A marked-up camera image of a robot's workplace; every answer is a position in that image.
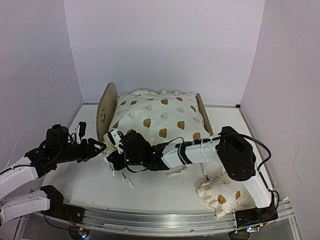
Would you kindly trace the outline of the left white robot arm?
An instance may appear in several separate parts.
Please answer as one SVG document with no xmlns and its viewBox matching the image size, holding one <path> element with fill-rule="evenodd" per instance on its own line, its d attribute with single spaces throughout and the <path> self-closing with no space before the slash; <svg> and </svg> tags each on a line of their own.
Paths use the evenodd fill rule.
<svg viewBox="0 0 320 240">
<path fill-rule="evenodd" d="M 85 139 L 86 123 L 80 122 L 75 135 L 60 124 L 46 132 L 45 140 L 0 173 L 0 222 L 41 212 L 45 215 L 69 220 L 81 218 L 83 209 L 64 203 L 63 194 L 52 185 L 42 186 L 34 192 L 20 196 L 8 195 L 19 187 L 55 171 L 59 164 L 87 162 L 101 154 L 106 145 L 93 138 Z"/>
</svg>

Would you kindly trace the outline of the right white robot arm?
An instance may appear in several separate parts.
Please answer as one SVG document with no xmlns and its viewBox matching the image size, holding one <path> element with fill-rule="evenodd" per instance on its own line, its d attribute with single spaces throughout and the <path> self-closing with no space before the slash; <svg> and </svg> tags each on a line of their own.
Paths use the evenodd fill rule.
<svg viewBox="0 0 320 240">
<path fill-rule="evenodd" d="M 261 167 L 272 156 L 271 151 L 259 140 L 238 133 L 224 126 L 217 135 L 192 141 L 175 139 L 151 145 L 134 130 L 123 134 L 118 129 L 107 133 L 110 142 L 117 148 L 106 159 L 115 171 L 132 166 L 142 166 L 143 171 L 168 171 L 192 165 L 222 164 L 232 186 L 244 187 L 252 197 L 255 207 L 235 212 L 239 229 L 250 233 L 259 224 L 267 224 L 278 218 L 279 193 L 271 189 L 261 172 Z"/>
</svg>

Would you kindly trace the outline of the wooden pet bed frame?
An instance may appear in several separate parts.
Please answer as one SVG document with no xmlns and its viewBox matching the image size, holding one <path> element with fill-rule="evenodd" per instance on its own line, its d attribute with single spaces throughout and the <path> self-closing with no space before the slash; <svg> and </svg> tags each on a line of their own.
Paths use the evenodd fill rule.
<svg viewBox="0 0 320 240">
<path fill-rule="evenodd" d="M 198 110 L 203 117 L 203 126 L 212 136 L 214 134 L 205 105 L 200 93 L 195 95 Z M 109 131 L 112 119 L 115 115 L 118 104 L 118 91 L 115 83 L 109 82 L 100 98 L 96 112 L 96 134 L 100 142 L 104 141 L 104 134 Z"/>
</svg>

